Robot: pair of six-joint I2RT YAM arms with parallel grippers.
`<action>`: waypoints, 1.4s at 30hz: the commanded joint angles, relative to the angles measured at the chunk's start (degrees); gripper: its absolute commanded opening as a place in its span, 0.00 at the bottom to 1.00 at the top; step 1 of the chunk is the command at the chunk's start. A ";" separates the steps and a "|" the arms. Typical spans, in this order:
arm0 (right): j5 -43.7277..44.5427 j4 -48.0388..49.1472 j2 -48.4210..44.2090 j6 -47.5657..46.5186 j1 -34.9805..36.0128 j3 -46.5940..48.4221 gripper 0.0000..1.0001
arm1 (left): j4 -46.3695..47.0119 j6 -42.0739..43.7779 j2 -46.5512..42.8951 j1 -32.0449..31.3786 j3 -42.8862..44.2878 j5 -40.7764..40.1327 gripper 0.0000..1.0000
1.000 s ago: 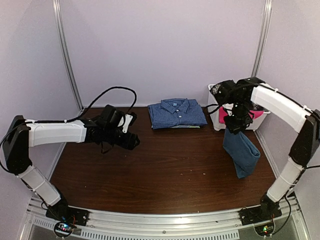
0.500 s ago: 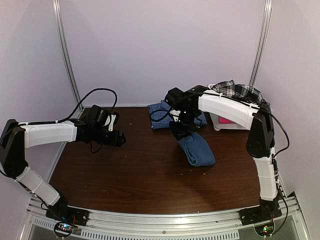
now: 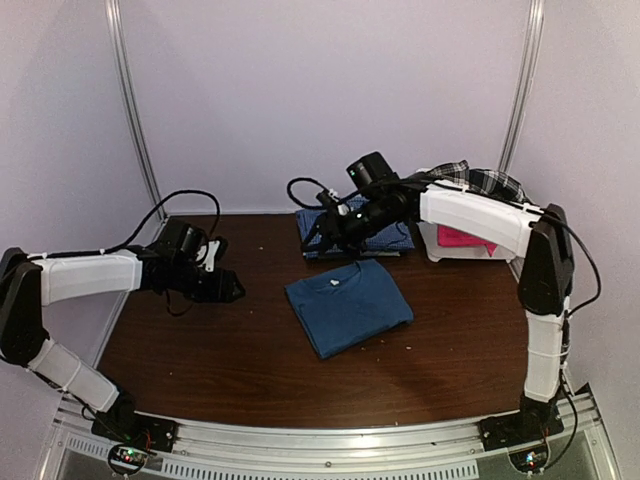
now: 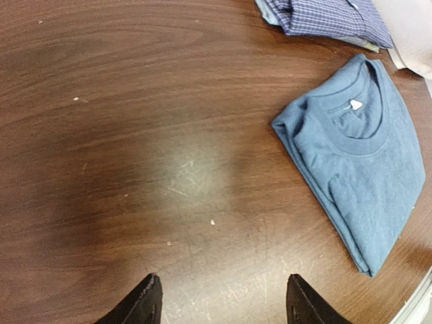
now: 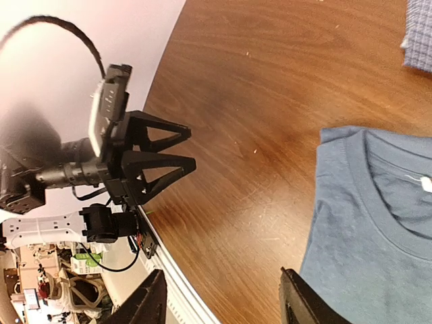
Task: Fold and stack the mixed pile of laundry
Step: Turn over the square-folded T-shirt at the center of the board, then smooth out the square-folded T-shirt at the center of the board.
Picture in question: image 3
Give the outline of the dark blue polo shirt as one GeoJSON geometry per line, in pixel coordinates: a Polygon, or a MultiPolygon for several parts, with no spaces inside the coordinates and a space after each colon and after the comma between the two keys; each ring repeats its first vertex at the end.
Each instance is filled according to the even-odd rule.
{"type": "Polygon", "coordinates": [[[285,292],[321,359],[414,321],[392,275],[374,259],[301,279],[285,292]]]}

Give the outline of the black white plaid shirt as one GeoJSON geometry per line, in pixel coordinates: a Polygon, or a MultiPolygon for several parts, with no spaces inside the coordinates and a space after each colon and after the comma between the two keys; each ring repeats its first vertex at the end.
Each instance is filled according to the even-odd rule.
{"type": "Polygon", "coordinates": [[[461,193],[479,195],[509,204],[530,202],[522,185],[505,172],[471,168],[466,160],[419,169],[416,174],[437,187],[461,193]]]}

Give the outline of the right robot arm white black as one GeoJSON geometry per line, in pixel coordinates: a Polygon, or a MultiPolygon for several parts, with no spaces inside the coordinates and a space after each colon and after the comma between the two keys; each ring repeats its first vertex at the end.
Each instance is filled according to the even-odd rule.
{"type": "Polygon", "coordinates": [[[409,222],[424,229],[431,260],[444,254],[435,244],[439,227],[496,245],[499,260],[516,276],[528,325],[523,396],[533,404],[514,417],[512,430],[519,440],[535,440],[551,424],[551,413],[543,404],[556,396],[568,354],[575,263],[563,209],[507,200],[434,170],[421,169],[402,178],[378,152],[352,163],[347,173],[364,205],[350,208],[347,197],[322,186],[314,207],[319,215],[302,240],[302,250],[324,253],[338,248],[359,255],[367,239],[394,223],[409,222]]]}

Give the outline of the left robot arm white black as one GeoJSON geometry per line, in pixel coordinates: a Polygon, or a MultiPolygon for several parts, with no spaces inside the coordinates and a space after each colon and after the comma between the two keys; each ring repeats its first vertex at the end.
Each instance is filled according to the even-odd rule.
{"type": "Polygon", "coordinates": [[[237,274],[220,267],[227,241],[171,219],[148,245],[126,244],[88,252],[1,256],[1,355],[39,375],[92,410],[106,413],[106,429],[123,444],[144,433],[126,407],[121,387],[76,352],[81,341],[104,340],[116,303],[133,292],[179,294],[193,304],[228,304],[245,295],[237,274]]]}

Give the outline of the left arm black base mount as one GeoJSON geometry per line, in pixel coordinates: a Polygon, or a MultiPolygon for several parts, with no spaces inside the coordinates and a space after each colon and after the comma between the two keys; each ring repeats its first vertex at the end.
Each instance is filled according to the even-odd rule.
{"type": "Polygon", "coordinates": [[[106,461],[112,472],[121,477],[139,473],[158,453],[171,453],[177,439],[177,422],[165,418],[135,413],[129,430],[101,412],[90,419],[93,435],[115,442],[106,461]]]}

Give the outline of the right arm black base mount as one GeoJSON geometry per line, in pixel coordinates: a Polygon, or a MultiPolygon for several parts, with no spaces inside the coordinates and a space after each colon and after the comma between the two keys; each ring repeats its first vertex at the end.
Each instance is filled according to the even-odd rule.
{"type": "Polygon", "coordinates": [[[505,449],[517,472],[538,474],[551,460],[549,437],[562,433],[564,424],[552,407],[490,416],[478,423],[478,429],[485,452],[505,449]]]}

